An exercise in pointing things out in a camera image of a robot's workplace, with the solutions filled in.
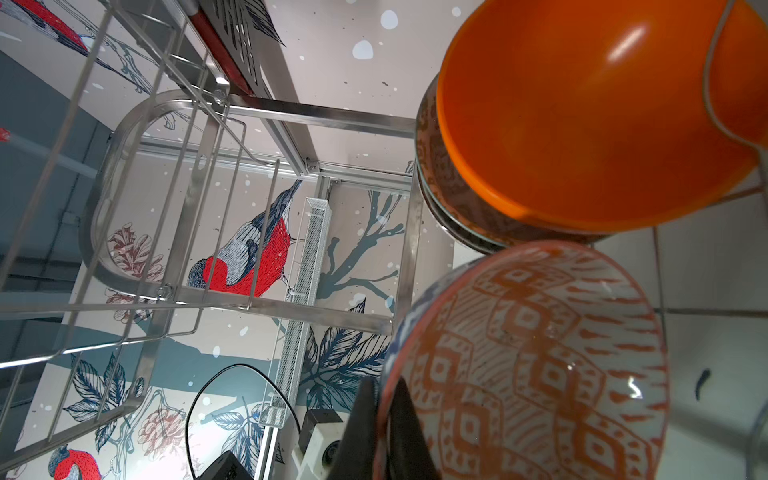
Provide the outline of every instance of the metal frame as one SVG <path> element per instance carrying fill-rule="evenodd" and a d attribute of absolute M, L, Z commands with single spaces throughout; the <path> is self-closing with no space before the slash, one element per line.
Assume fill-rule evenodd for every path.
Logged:
<path fill-rule="evenodd" d="M 61 149 L 63 148 L 69 131 L 71 130 L 74 116 L 77 114 L 78 104 L 82 95 L 83 88 L 91 73 L 96 58 L 95 52 L 99 51 L 99 46 L 104 40 L 104 34 L 110 20 L 115 17 L 121 24 L 143 45 L 153 57 L 158 60 L 159 68 L 154 81 L 153 91 L 149 99 L 139 104 L 131 111 L 120 123 L 118 129 L 114 132 L 113 141 L 110 145 L 107 158 L 104 165 L 98 172 L 94 182 L 94 188 L 88 199 L 86 212 L 82 217 L 81 225 L 81 250 L 84 262 L 88 266 L 83 278 L 78 295 L 71 303 L 59 304 L 0 304 L 0 313 L 70 313 L 65 322 L 65 341 L 58 349 L 48 353 L 37 355 L 24 359 L 13 359 L 7 362 L 0 362 L 0 368 L 16 368 L 15 376 L 8 395 L 5 399 L 2 410 L 0 410 L 0 431 L 8 417 L 10 405 L 13 403 L 14 394 L 18 388 L 23 369 L 26 365 L 35 362 L 44 362 L 53 359 L 56 356 L 77 354 L 76 361 L 79 361 L 81 353 L 91 349 L 117 348 L 116 356 L 122 353 L 126 345 L 133 343 L 143 343 L 143 349 L 134 374 L 134 385 L 149 385 L 151 375 L 154 370 L 154 364 L 157 359 L 157 349 L 160 345 L 159 340 L 171 336 L 189 335 L 197 331 L 203 309 L 216 307 L 218 309 L 234 310 L 238 312 L 252 313 L 255 315 L 275 316 L 281 319 L 300 320 L 308 323 L 315 323 L 324 326 L 338 326 L 348 329 L 357 329 L 371 333 L 390 335 L 402 322 L 405 314 L 408 312 L 412 302 L 412 291 L 415 276 L 416 256 L 418 252 L 420 237 L 420 220 L 422 216 L 423 198 L 419 189 L 418 180 L 415 175 L 401 175 L 387 172 L 374 172 L 371 170 L 356 169 L 353 167 L 329 164 L 310 164 L 309 168 L 302 169 L 296 163 L 297 151 L 286 154 L 288 165 L 291 171 L 296 174 L 305 174 L 307 171 L 314 170 L 313 175 L 318 175 L 318 189 L 327 192 L 329 189 L 329 179 L 340 179 L 342 181 L 351 181 L 355 184 L 368 184 L 374 188 L 392 189 L 395 191 L 409 192 L 408 218 L 406 221 L 405 238 L 402 250 L 402 259 L 400 261 L 402 268 L 400 272 L 398 290 L 396 297 L 396 312 L 394 318 L 381 315 L 361 315 L 339 310 L 330 310 L 314 306 L 303 306 L 295 303 L 289 303 L 279 300 L 271 300 L 255 297 L 253 290 L 249 296 L 234 295 L 210 291 L 208 289 L 200 290 L 191 288 L 182 284 L 182 277 L 186 271 L 186 259 L 190 246 L 193 244 L 197 235 L 197 227 L 204 204 L 206 203 L 207 193 L 210 186 L 211 175 L 217 165 L 232 167 L 237 174 L 240 168 L 258 168 L 261 170 L 269 169 L 273 172 L 273 182 L 270 192 L 266 197 L 266 205 L 271 204 L 274 193 L 274 183 L 277 174 L 286 170 L 278 157 L 264 156 L 254 154 L 245 148 L 246 128 L 244 124 L 236 119 L 230 118 L 231 115 L 258 117 L 265 120 L 265 125 L 272 125 L 275 135 L 282 138 L 285 144 L 280 145 L 281 151 L 286 153 L 290 150 L 291 142 L 287 130 L 280 133 L 285 126 L 281 122 L 289 121 L 299 124 L 311 124 L 323 127 L 340 128 L 344 130 L 359 131 L 366 133 L 375 133 L 389 135 L 393 137 L 414 138 L 415 120 L 408 118 L 398 118 L 381 114 L 370 114 L 359 111 L 348 111 L 338 108 L 318 107 L 314 105 L 297 104 L 285 101 L 275 101 L 268 98 L 251 98 L 239 95 L 229 95 L 224 98 L 220 93 L 211 92 L 204 86 L 210 75 L 216 78 L 217 85 L 220 88 L 228 86 L 227 79 L 223 77 L 220 68 L 206 51 L 204 44 L 197 37 L 196 32 L 190 26 L 188 18 L 183 14 L 177 4 L 178 0 L 163 0 L 162 8 L 168 8 L 171 17 L 178 23 L 172 25 L 153 16 L 152 8 L 158 4 L 151 2 L 151 7 L 147 12 L 136 13 L 126 9 L 124 0 L 107 0 L 106 13 L 101 22 L 99 32 L 94 40 L 91 53 L 88 56 L 85 67 L 78 79 L 71 104 L 68 109 L 65 121 L 61 126 L 58 138 L 54 147 L 48 152 L 47 163 L 42 171 L 40 180 L 34 193 L 31 196 L 24 216 L 15 236 L 8 249 L 7 255 L 0 264 L 0 289 L 5 284 L 8 275 L 11 272 L 12 265 L 20 251 L 22 241 L 25 238 L 28 227 L 35 215 L 37 206 L 41 202 L 43 193 L 51 178 L 54 167 L 60 159 Z M 171 12 L 173 7 L 178 8 L 178 12 Z M 164 45 L 160 45 L 156 38 L 147 33 L 147 25 L 161 27 L 168 33 L 168 40 Z M 195 62 L 187 58 L 182 58 L 179 54 L 179 48 L 185 42 L 191 42 L 195 51 L 200 54 L 202 61 Z M 180 65 L 189 68 L 194 66 L 198 72 L 196 81 L 191 81 L 188 75 L 180 70 Z M 157 93 L 157 86 L 163 74 L 170 75 L 182 88 L 182 91 L 170 91 Z M 181 144 L 171 145 L 163 144 L 157 141 L 145 141 L 142 144 L 141 134 L 146 126 L 156 120 L 163 114 L 182 109 L 192 110 L 193 119 L 197 114 L 207 116 L 206 127 L 204 129 L 203 139 L 199 147 L 189 145 L 191 128 L 187 129 L 186 137 Z M 236 133 L 237 124 L 242 128 L 242 133 Z M 220 149 L 220 143 L 223 135 L 230 135 L 238 144 L 237 153 L 234 151 L 225 151 Z M 185 161 L 194 162 L 194 171 L 191 181 L 188 185 L 184 206 L 180 214 L 177 229 L 174 234 L 174 242 L 171 246 L 171 252 L 168 256 L 167 266 L 164 278 L 160 283 L 147 281 L 148 264 L 145 267 L 141 278 L 128 276 L 120 271 L 115 265 L 108 252 L 106 251 L 106 237 L 112 217 L 114 215 L 114 206 L 119 203 L 123 187 L 127 176 L 131 170 L 133 159 L 138 151 L 149 154 L 168 155 L 175 152 L 177 158 L 171 186 L 163 206 L 161 221 L 154 238 L 158 238 L 162 231 L 167 216 L 170 192 L 178 179 L 180 167 Z M 763 178 L 766 177 L 766 164 L 761 164 Z M 730 195 L 723 198 L 719 203 L 736 200 L 746 195 L 765 193 L 764 184 L 760 187 L 750 189 L 747 192 Z M 222 225 L 226 221 L 231 201 L 227 200 L 227 206 L 223 213 Z M 265 210 L 265 217 L 269 215 L 268 207 Z M 661 262 L 660 251 L 658 248 L 657 231 L 654 229 L 654 247 L 656 254 L 657 272 L 660 277 L 663 265 Z M 217 241 L 217 248 L 214 252 L 214 259 L 221 245 L 221 232 Z M 150 253 L 150 258 L 154 255 L 154 246 Z M 257 252 L 257 259 L 260 258 L 263 243 L 260 244 Z M 259 260 L 254 268 L 254 279 L 258 272 Z M 134 296 L 134 302 L 128 305 L 120 305 L 117 309 L 115 305 L 106 305 L 103 303 L 92 304 L 84 303 L 84 295 L 88 289 L 88 284 L 92 278 L 97 278 L 102 283 L 113 290 Z M 708 315 L 708 316 L 745 316 L 768 318 L 766 311 L 752 310 L 717 310 L 717 309 L 681 309 L 667 308 L 664 304 L 664 292 L 660 291 L 661 307 L 657 309 L 662 323 L 667 313 L 682 315 Z M 152 300 L 155 303 L 143 303 L 141 300 Z M 171 332 L 173 320 L 173 311 L 175 309 L 197 309 L 197 320 L 193 329 L 181 332 Z M 109 311 L 109 310 L 152 310 L 150 328 L 146 335 L 130 337 L 131 323 L 129 322 L 123 335 L 114 342 L 99 343 L 87 346 L 73 346 L 72 337 L 77 323 L 78 314 L 88 311 Z M 109 378 L 114 375 L 114 370 L 108 373 Z M 148 389 L 131 389 L 126 402 L 116 409 L 100 411 L 93 419 L 78 425 L 56 431 L 58 424 L 58 413 L 45 440 L 36 442 L 17 452 L 14 452 L 8 458 L 0 459 L 0 472 L 28 462 L 29 460 L 40 456 L 51 449 L 70 442 L 77 437 L 84 435 L 96 429 L 99 425 L 127 415 L 136 410 L 144 401 Z M 65 390 L 58 403 L 57 412 L 61 411 L 63 402 L 67 395 Z"/>

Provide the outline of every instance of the stack of bowls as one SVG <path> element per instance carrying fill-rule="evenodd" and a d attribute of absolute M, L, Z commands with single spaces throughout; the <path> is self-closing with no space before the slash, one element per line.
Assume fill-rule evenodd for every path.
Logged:
<path fill-rule="evenodd" d="M 487 0 L 453 39 L 418 114 L 427 206 L 492 253 L 591 243 L 713 203 L 768 144 L 768 29 L 725 0 Z"/>

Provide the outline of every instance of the orange bowl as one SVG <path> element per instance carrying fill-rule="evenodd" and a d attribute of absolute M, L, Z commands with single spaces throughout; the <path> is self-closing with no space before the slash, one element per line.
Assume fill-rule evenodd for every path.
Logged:
<path fill-rule="evenodd" d="M 457 170 L 501 212 L 539 227 L 617 232 L 715 201 L 755 166 L 703 103 L 726 0 L 487 0 L 439 76 Z M 768 140 L 768 29 L 739 0 L 713 59 L 719 119 Z"/>

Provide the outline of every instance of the dish rack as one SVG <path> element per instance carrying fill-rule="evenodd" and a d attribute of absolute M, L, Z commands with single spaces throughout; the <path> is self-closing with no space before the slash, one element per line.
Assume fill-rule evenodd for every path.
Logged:
<path fill-rule="evenodd" d="M 210 5 L 223 5 L 225 2 L 213 0 Z M 243 0 L 242 5 L 254 3 L 254 0 Z M 137 364 L 134 382 L 127 399 L 120 406 L 113 409 L 105 408 L 105 399 L 99 405 L 98 413 L 91 419 L 83 421 L 76 426 L 57 431 L 59 415 L 68 388 L 62 393 L 53 423 L 50 425 L 47 437 L 44 440 L 19 449 L 6 458 L 0 458 L 0 472 L 6 472 L 23 463 L 26 463 L 46 452 L 64 445 L 88 432 L 94 431 L 100 425 L 105 425 L 122 416 L 134 412 L 144 401 L 147 389 L 152 377 L 152 372 L 157 362 L 157 356 L 161 341 L 167 337 L 186 336 L 194 334 L 200 324 L 200 318 L 204 309 L 218 308 L 232 310 L 239 313 L 253 315 L 273 316 L 279 319 L 288 319 L 292 323 L 305 322 L 323 326 L 337 326 L 345 329 L 356 329 L 364 332 L 391 335 L 397 330 L 405 314 L 412 304 L 412 292 L 414 287 L 416 256 L 419 246 L 420 225 L 424 199 L 419 188 L 419 182 L 414 174 L 398 175 L 387 172 L 369 173 L 369 170 L 355 170 L 351 167 L 328 165 L 319 162 L 307 161 L 301 158 L 293 144 L 290 134 L 284 122 L 296 124 L 316 125 L 343 130 L 358 131 L 388 135 L 392 137 L 415 137 L 415 120 L 389 115 L 371 114 L 361 111 L 350 111 L 341 108 L 327 108 L 308 104 L 298 104 L 286 101 L 274 100 L 260 78 L 260 69 L 257 58 L 248 57 L 244 45 L 252 45 L 258 40 L 250 31 L 250 19 L 240 15 L 237 25 L 246 27 L 232 28 L 232 45 L 224 45 L 224 48 L 232 52 L 235 44 L 240 46 L 237 55 L 242 55 L 236 65 L 229 65 L 226 55 L 222 56 L 222 45 L 212 45 L 210 32 L 207 39 L 206 28 L 200 22 L 199 7 L 194 0 L 141 0 L 127 2 L 125 0 L 105 0 L 105 14 L 95 35 L 94 44 L 82 69 L 78 82 L 71 96 L 71 103 L 66 117 L 61 125 L 56 142 L 48 154 L 47 163 L 38 179 L 37 186 L 25 208 L 23 218 L 16 228 L 12 243 L 7 255 L 0 264 L 0 289 L 5 285 L 12 265 L 24 243 L 24 238 L 35 216 L 35 211 L 41 203 L 46 186 L 51 180 L 59 154 L 70 134 L 74 116 L 78 111 L 84 87 L 88 76 L 94 66 L 97 57 L 96 52 L 104 41 L 109 24 L 113 21 L 120 24 L 135 38 L 138 44 L 146 49 L 149 55 L 157 62 L 158 70 L 155 75 L 149 98 L 135 107 L 115 130 L 110 143 L 104 164 L 94 182 L 94 188 L 88 198 L 86 211 L 81 218 L 80 246 L 86 268 L 81 270 L 81 285 L 77 295 L 70 303 L 62 304 L 0 304 L 0 313 L 65 313 L 64 342 L 57 349 L 51 349 L 46 353 L 23 359 L 13 359 L 0 362 L 2 369 L 14 369 L 14 376 L 8 395 L 0 412 L 0 435 L 3 434 L 9 407 L 20 383 L 20 379 L 26 366 L 37 362 L 47 362 L 57 356 L 74 355 L 75 365 L 80 361 L 83 352 L 94 349 L 117 349 L 115 356 L 119 359 L 123 348 L 132 344 L 141 344 L 141 355 Z M 231 78 L 236 74 L 248 74 L 246 78 Z M 158 92 L 161 79 L 164 75 L 170 77 L 179 86 L 180 90 Z M 243 94 L 250 89 L 254 95 Z M 190 142 L 192 128 L 188 128 L 183 141 L 174 146 L 177 153 L 176 167 L 170 179 L 170 187 L 166 202 L 161 211 L 161 219 L 158 222 L 154 238 L 159 238 L 164 220 L 169 211 L 170 193 L 174 189 L 179 177 L 179 170 L 187 155 L 194 156 L 193 173 L 188 184 L 184 206 L 181 210 L 177 227 L 173 235 L 170 254 L 167 256 L 167 265 L 160 282 L 154 282 L 147 278 L 148 266 L 137 278 L 129 276 L 114 265 L 107 249 L 107 238 L 111 220 L 115 213 L 115 207 L 120 203 L 125 181 L 131 171 L 134 157 L 142 142 L 142 134 L 146 127 L 165 114 L 190 110 L 195 114 L 205 115 L 206 122 L 199 145 Z M 245 147 L 247 129 L 242 122 L 232 118 L 232 115 L 260 118 L 264 121 L 267 130 L 276 140 L 283 154 L 279 157 L 255 154 Z M 237 148 L 235 151 L 227 151 L 221 147 L 222 137 L 232 140 Z M 318 192 L 327 190 L 332 179 L 348 179 L 358 183 L 364 183 L 371 187 L 392 188 L 406 190 L 409 195 L 408 216 L 406 221 L 405 238 L 400 260 L 400 274 L 398 278 L 397 295 L 395 301 L 394 317 L 358 314 L 353 312 L 330 310 L 303 304 L 302 302 L 279 301 L 260 298 L 254 295 L 255 282 L 249 296 L 236 295 L 193 288 L 184 285 L 185 266 L 188 253 L 197 235 L 197 227 L 203 207 L 206 204 L 207 192 L 210 187 L 211 174 L 218 161 L 228 159 L 234 162 L 237 169 L 244 164 L 270 172 L 273 178 L 280 171 L 290 171 L 296 175 L 313 175 L 317 177 Z M 752 187 L 736 194 L 725 196 L 717 203 L 722 204 L 737 200 L 746 196 L 763 194 L 766 192 L 766 166 L 761 164 L 761 185 Z M 266 205 L 271 205 L 274 194 L 274 182 L 266 196 Z M 222 213 L 226 220 L 230 202 Z M 269 209 L 265 210 L 264 225 L 268 222 Z M 657 269 L 657 282 L 659 287 L 660 307 L 657 313 L 662 325 L 668 314 L 693 315 L 693 316 L 725 316 L 725 317 L 753 317 L 768 319 L 768 311 L 758 310 L 717 310 L 702 308 L 670 308 L 665 306 L 664 291 L 662 288 L 662 262 L 659 247 L 658 229 L 654 232 L 654 256 Z M 154 257 L 155 245 L 153 244 L 149 258 Z M 257 258 L 260 258 L 263 243 L 259 245 Z M 259 264 L 256 264 L 254 276 L 257 274 Z M 126 324 L 121 337 L 115 341 L 95 343 L 87 346 L 72 346 L 74 328 L 78 324 L 78 315 L 83 312 L 116 310 L 114 305 L 104 303 L 86 303 L 84 301 L 88 284 L 97 279 L 120 293 L 125 293 L 134 298 L 132 304 L 121 304 L 119 310 L 150 310 L 153 312 L 149 321 L 149 327 L 144 335 L 131 336 L 132 321 Z M 191 329 L 183 331 L 171 331 L 174 311 L 177 309 L 197 310 L 197 319 Z M 72 367 L 67 385 L 72 384 L 75 373 Z M 107 384 L 112 381 L 116 369 L 106 372 Z M 750 444 L 750 454 L 755 455 L 757 447 L 755 442 Z"/>

